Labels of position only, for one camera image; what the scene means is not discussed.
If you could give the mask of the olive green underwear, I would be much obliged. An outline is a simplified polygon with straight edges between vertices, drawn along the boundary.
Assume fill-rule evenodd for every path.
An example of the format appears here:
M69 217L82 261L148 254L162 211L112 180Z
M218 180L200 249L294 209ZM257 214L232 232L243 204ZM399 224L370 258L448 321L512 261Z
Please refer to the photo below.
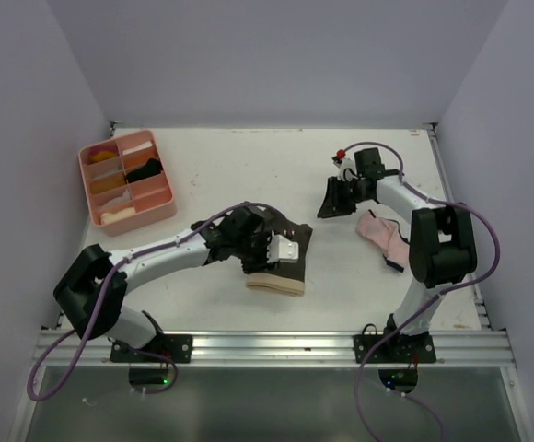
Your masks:
M278 263L272 270L252 273L247 277L246 287L291 297L303 296L305 293L305 275L308 247L313 229L308 224L292 224L294 242L299 246L299 258L293 263Z

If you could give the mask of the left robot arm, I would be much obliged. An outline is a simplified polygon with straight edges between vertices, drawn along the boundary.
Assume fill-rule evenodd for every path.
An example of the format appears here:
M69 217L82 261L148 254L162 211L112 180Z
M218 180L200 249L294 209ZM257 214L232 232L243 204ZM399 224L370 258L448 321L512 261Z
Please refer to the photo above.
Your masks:
M279 211L243 203L197 221L178 235L128 250L84 248L53 290L76 334L87 340L106 336L146 362L168 350L152 316L124 306L135 289L181 270L204 267L235 257L244 273L271 267L268 228Z

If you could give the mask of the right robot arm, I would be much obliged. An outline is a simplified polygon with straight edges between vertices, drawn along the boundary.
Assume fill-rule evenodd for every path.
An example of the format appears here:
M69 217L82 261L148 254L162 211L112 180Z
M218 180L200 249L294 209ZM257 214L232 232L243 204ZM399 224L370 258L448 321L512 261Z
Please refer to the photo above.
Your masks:
M430 319L444 293L476 270L470 213L416 190L405 180L402 161L397 169L386 168L379 153L381 143L356 146L361 149L353 158L348 157L348 148L332 157L338 174L327 180L317 218L347 216L359 203L374 201L410 224L407 258L412 282L376 344L387 358L400 362L425 347Z

